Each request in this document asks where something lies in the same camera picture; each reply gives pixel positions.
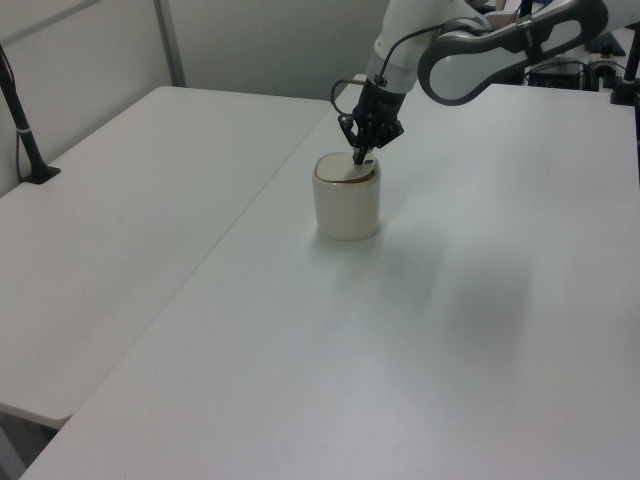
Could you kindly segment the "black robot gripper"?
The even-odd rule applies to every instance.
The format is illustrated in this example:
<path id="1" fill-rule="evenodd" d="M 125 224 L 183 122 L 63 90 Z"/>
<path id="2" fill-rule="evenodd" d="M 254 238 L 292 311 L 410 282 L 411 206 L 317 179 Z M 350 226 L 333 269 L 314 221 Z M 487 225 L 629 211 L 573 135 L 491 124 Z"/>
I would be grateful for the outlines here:
<path id="1" fill-rule="evenodd" d="M 353 148 L 353 162 L 362 165 L 374 148 L 386 146 L 404 132 L 398 114 L 405 94 L 388 92 L 369 79 L 339 80 L 337 84 L 347 82 L 360 85 L 362 90 L 350 113 L 337 108 L 338 124 Z"/>

